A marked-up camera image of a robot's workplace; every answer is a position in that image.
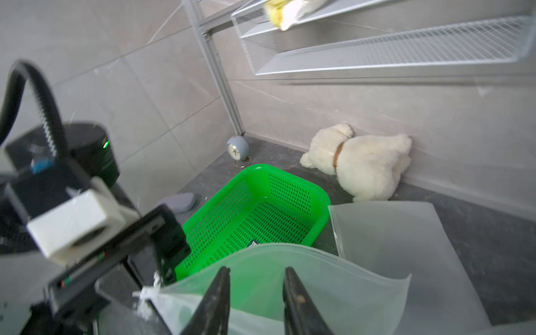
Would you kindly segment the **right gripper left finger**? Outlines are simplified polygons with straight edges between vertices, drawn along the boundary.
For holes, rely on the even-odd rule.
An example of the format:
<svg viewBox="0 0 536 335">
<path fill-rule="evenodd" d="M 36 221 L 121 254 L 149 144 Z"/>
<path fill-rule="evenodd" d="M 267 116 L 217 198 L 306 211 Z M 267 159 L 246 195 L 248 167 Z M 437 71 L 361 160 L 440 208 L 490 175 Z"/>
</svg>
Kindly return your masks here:
<svg viewBox="0 0 536 335">
<path fill-rule="evenodd" d="M 230 318 L 230 269 L 216 273 L 190 322 L 181 335 L 226 335 Z"/>
</svg>

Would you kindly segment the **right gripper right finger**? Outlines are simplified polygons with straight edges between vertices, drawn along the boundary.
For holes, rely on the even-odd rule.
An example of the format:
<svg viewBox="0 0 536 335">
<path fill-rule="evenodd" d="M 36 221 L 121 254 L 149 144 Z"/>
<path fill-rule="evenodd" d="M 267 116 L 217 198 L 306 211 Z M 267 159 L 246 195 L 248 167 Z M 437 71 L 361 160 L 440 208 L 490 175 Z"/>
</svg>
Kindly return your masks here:
<svg viewBox="0 0 536 335">
<path fill-rule="evenodd" d="M 286 335 L 334 334 L 292 267 L 285 269 L 283 301 L 285 304 L 283 323 Z"/>
</svg>

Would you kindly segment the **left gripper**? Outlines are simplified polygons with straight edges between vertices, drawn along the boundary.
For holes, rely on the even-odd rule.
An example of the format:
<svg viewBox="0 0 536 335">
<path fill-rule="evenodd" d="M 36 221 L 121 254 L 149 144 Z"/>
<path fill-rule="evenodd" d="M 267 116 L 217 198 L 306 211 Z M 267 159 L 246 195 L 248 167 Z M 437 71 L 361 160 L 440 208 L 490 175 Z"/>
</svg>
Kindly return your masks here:
<svg viewBox="0 0 536 335">
<path fill-rule="evenodd" d="M 21 334 L 90 334 L 109 304 L 133 307 L 142 287 L 176 282 L 174 269 L 190 253 L 175 214 L 160 205 L 51 280 Z"/>
</svg>

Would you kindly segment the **clear zip-top bag stack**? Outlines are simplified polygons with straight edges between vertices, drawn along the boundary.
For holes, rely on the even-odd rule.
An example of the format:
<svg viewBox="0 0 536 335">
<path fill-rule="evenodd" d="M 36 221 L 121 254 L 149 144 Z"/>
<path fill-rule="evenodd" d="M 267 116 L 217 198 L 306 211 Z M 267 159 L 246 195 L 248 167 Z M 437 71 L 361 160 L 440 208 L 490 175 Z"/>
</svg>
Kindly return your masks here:
<svg viewBox="0 0 536 335">
<path fill-rule="evenodd" d="M 314 248 L 261 244 L 140 298 L 172 334 L 393 334 L 409 286 Z"/>
</svg>

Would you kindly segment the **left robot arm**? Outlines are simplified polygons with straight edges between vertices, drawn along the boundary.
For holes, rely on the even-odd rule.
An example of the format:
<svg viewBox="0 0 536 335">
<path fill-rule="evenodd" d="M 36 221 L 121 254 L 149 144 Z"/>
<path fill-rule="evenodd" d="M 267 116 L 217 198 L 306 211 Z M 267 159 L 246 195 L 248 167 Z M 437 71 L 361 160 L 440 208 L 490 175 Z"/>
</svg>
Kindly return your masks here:
<svg viewBox="0 0 536 335">
<path fill-rule="evenodd" d="M 67 126 L 47 141 L 57 154 L 33 162 L 8 181 L 1 196 L 1 243 L 11 253 L 37 248 L 66 270 L 47 284 L 47 298 L 29 308 L 23 334 L 81 334 L 110 298 L 104 275 L 125 269 L 142 285 L 153 273 L 164 283 L 191 248 L 167 205 L 145 216 L 117 202 L 94 166 L 114 157 L 102 128 Z"/>
</svg>

